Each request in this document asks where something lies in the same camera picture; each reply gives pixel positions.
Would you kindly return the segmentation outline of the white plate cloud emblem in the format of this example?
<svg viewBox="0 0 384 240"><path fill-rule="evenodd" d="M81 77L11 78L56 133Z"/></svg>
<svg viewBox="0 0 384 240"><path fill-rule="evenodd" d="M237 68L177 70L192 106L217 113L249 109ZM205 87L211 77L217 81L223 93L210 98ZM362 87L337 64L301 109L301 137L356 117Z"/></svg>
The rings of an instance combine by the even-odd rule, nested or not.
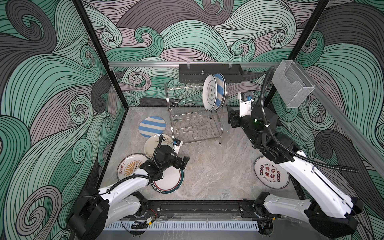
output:
<svg viewBox="0 0 384 240"><path fill-rule="evenodd" d="M204 108L212 111L217 99L217 82L213 75L206 77L203 85L202 100Z"/></svg>

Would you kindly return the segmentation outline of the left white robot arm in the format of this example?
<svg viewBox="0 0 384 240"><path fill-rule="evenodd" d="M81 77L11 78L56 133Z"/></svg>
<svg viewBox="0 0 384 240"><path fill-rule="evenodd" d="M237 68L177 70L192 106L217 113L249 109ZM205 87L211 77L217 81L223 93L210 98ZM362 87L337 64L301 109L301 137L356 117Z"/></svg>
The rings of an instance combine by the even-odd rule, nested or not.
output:
<svg viewBox="0 0 384 240"><path fill-rule="evenodd" d="M74 199L67 227L79 240L95 240L109 224L129 215L142 216L145 200L139 191L160 180L170 167L184 170L189 160L189 156L179 157L170 146L156 147L152 158L132 175L105 188L88 188Z"/></svg>

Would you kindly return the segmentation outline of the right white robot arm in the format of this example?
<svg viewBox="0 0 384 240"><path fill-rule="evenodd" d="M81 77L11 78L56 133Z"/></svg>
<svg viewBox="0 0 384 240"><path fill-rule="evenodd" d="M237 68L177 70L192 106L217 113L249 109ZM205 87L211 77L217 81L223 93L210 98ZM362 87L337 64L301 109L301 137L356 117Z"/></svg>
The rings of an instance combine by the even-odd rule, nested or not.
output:
<svg viewBox="0 0 384 240"><path fill-rule="evenodd" d="M278 167L287 171L307 190L311 199L294 200L262 192L255 201L257 213L264 216L282 215L310 224L320 234L341 238L355 233L364 203L338 189L317 167L322 163L308 160L305 153L288 136L274 131L277 115L261 108L253 108L246 115L228 108L232 128L241 128L252 147Z"/></svg>

